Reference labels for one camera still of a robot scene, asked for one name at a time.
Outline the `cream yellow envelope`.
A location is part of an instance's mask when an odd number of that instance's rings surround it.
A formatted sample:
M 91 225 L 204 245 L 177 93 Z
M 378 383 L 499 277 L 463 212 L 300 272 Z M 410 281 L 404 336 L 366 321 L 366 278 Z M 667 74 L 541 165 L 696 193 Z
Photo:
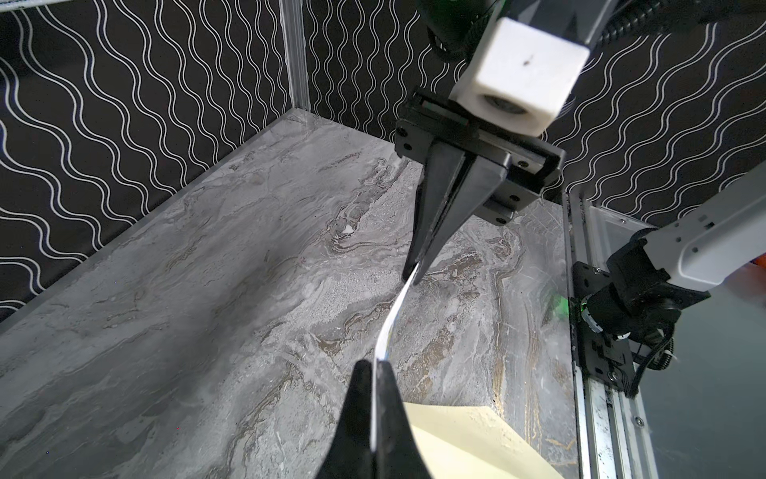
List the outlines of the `cream yellow envelope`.
M 493 409 L 407 402 L 418 451 L 434 478 L 559 478 Z

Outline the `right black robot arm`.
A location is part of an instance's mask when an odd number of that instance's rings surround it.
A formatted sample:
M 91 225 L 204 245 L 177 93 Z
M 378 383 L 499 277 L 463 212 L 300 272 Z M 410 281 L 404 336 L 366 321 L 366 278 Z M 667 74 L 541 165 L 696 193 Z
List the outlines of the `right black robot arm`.
M 401 113 L 399 155 L 423 167 L 405 285 L 423 279 L 441 249 L 508 185 L 524 209 L 558 173 L 564 154 L 542 141 L 594 50 L 658 25 L 673 30 L 737 14 L 761 1 L 420 1 L 430 46 L 467 68 L 448 96 L 416 91 Z M 610 282 L 580 313 L 596 333 L 670 341 L 680 313 L 708 298 L 765 251 L 765 170 L 694 212 L 629 241 L 608 259 Z

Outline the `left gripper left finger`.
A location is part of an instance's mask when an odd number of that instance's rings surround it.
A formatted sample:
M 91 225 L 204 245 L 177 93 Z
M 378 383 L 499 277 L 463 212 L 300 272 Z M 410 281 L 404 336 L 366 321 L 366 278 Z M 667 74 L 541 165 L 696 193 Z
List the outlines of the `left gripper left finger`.
M 355 363 L 337 427 L 316 478 L 372 478 L 372 365 Z

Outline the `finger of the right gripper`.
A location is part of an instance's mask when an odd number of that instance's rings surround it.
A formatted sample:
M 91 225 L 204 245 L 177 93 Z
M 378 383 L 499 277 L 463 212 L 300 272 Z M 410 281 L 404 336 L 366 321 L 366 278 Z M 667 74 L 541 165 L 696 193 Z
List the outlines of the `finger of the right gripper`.
M 460 177 L 465 153 L 449 144 L 434 142 L 425 156 L 422 178 L 416 190 L 413 237 L 402 277 L 410 277 L 433 243 L 453 187 Z
M 442 209 L 436 228 L 419 259 L 414 285 L 422 281 L 454 233 L 492 197 L 507 175 L 506 168 L 484 158 L 477 158 L 464 168 L 454 183 L 447 205 Z

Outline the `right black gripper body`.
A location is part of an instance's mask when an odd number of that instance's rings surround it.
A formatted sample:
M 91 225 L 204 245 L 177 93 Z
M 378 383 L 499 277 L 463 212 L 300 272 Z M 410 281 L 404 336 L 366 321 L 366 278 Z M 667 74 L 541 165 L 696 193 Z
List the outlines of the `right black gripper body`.
M 481 120 L 456 102 L 423 88 L 414 90 L 400 110 L 394 134 L 398 155 L 427 163 L 431 146 L 444 143 L 507 170 L 503 183 L 475 211 L 496 226 L 510 223 L 560 177 L 566 153 L 539 138 L 513 134 Z

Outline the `blue bordered white letter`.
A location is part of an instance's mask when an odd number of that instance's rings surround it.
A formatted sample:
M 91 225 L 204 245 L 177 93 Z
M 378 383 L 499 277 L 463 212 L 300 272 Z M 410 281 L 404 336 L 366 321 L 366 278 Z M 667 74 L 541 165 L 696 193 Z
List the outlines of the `blue bordered white letter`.
M 378 446 L 378 434 L 380 429 L 380 419 L 378 418 L 379 411 L 379 363 L 387 361 L 390 352 L 391 337 L 393 335 L 395 323 L 400 315 L 400 311 L 403 307 L 403 303 L 407 297 L 409 289 L 411 289 L 419 271 L 421 269 L 420 263 L 416 263 L 413 271 L 411 271 L 408 279 L 406 279 L 402 289 L 400 289 L 391 309 L 378 333 L 378 337 L 375 342 L 374 355 L 372 361 L 372 392 L 371 392 L 371 422 L 370 422 L 370 450 L 375 453 Z

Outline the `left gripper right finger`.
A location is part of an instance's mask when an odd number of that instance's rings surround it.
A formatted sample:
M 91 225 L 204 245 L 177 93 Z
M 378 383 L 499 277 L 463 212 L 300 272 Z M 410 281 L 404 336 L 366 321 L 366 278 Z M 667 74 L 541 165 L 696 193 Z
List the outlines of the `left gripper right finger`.
M 392 365 L 374 365 L 375 478 L 431 478 L 412 432 Z

